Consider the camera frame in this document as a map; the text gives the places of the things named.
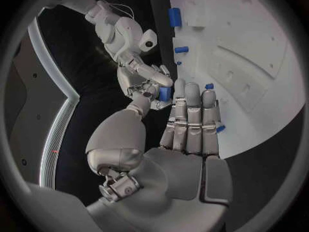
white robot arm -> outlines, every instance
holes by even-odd
[[[160,88],[173,85],[168,69],[164,65],[150,67],[139,56],[157,45],[154,31],[143,33],[134,19],[113,13],[111,5],[103,0],[55,0],[51,7],[57,4],[84,14],[95,25],[106,51],[118,63],[117,78],[126,96],[133,98],[134,92],[151,90],[152,109],[160,110],[171,104],[169,96],[159,97]]]

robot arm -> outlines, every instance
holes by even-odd
[[[59,4],[84,14],[95,25],[95,31],[108,54],[118,63],[117,77],[123,93],[132,98],[134,92],[146,92],[150,86],[152,109],[162,109],[171,104],[171,99],[159,98],[160,88],[169,88],[173,81],[169,71],[146,65],[140,57],[157,45],[157,35],[151,29],[143,33],[141,26],[132,18],[121,17],[112,11],[112,5],[103,0],[55,0],[50,7]]]

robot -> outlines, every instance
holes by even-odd
[[[212,85],[200,94],[195,83],[175,81],[174,98],[160,99],[173,85],[164,65],[146,65],[140,53],[157,44],[132,18],[121,17],[103,0],[55,0],[95,25],[117,78],[132,102],[104,120],[85,152],[91,170],[105,177],[102,198],[88,207],[107,231],[216,231],[232,201],[227,163],[219,157],[219,103]],[[150,109],[172,105],[160,145],[145,151],[141,119]]]

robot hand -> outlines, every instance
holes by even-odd
[[[157,35],[151,29],[143,33],[134,18],[121,17],[116,8],[104,0],[55,0],[50,7],[60,4],[85,15],[95,25],[95,31],[108,54],[118,63],[117,78],[123,93],[133,98],[134,92],[152,90],[151,108],[162,109],[171,104],[170,87],[173,81],[162,65],[148,66],[140,58],[157,45]]]
[[[200,95],[196,83],[175,82],[174,104],[160,146],[197,155],[218,155],[220,110],[213,85]]]

blue object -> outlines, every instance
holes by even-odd
[[[161,87],[159,91],[159,101],[168,102],[170,99],[171,88]]]
[[[213,89],[214,88],[214,84],[206,84],[205,88],[206,89]]]
[[[188,51],[189,51],[189,47],[187,46],[175,48],[175,53],[187,53]]]
[[[217,128],[217,133],[223,131],[225,129],[225,125],[220,125],[218,128]]]
[[[181,15],[179,8],[171,8],[168,10],[169,24],[171,27],[181,27]]]

